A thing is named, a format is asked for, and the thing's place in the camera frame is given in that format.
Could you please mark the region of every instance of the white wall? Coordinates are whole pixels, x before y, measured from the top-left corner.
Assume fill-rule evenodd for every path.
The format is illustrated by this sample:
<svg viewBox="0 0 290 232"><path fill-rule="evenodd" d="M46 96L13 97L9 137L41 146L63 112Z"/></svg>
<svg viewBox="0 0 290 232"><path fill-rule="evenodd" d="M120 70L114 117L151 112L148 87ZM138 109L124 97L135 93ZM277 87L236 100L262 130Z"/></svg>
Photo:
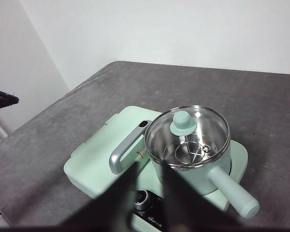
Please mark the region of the white wall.
<svg viewBox="0 0 290 232"><path fill-rule="evenodd" d="M0 90L20 99L0 109L8 134L69 91L18 0L0 0Z"/></svg>
<svg viewBox="0 0 290 232"><path fill-rule="evenodd" d="M290 0L21 0L69 88L115 60L290 73Z"/></svg>

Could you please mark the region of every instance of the stainless steel pot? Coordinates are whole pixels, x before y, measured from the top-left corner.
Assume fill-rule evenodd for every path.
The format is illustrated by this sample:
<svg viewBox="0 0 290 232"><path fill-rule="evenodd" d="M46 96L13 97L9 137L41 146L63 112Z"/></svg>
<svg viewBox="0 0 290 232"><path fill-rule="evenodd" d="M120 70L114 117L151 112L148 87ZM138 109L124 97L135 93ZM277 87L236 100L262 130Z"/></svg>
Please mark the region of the stainless steel pot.
<svg viewBox="0 0 290 232"><path fill-rule="evenodd" d="M258 201L228 175L230 130L215 110L182 106L162 113L152 122L143 121L112 153L109 164L113 173L121 172L121 156L141 134L160 180L160 163L165 160L201 195L219 189L241 216L250 218L258 212Z"/></svg>

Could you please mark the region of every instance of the mint green handle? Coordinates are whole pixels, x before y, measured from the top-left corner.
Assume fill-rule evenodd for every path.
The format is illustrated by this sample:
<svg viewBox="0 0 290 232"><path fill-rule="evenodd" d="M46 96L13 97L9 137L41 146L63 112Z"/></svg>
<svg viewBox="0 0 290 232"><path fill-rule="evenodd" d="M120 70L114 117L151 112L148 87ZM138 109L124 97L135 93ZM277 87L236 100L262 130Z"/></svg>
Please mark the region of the mint green handle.
<svg viewBox="0 0 290 232"><path fill-rule="evenodd" d="M212 168L208 176L242 217L251 218L258 212L259 202L220 167Z"/></svg>

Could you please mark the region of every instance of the control panel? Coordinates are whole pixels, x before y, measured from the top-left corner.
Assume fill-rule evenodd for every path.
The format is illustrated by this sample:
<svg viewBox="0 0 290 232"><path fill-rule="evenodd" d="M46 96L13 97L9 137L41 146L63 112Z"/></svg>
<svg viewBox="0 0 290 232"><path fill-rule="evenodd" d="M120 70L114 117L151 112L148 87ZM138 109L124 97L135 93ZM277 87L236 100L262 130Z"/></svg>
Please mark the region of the control panel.
<svg viewBox="0 0 290 232"><path fill-rule="evenodd" d="M163 232L166 221L162 205L163 198L149 190L139 189L134 214Z"/></svg>

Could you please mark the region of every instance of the glass lid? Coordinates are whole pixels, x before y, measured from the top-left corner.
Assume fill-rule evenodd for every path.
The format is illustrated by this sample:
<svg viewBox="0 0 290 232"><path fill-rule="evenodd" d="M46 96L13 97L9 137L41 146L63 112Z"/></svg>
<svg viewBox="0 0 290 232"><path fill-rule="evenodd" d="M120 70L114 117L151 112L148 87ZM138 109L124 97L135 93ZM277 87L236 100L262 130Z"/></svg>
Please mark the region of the glass lid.
<svg viewBox="0 0 290 232"><path fill-rule="evenodd" d="M158 116L145 132L145 144L156 163L196 168L218 159L230 143L227 121L204 106L177 107Z"/></svg>

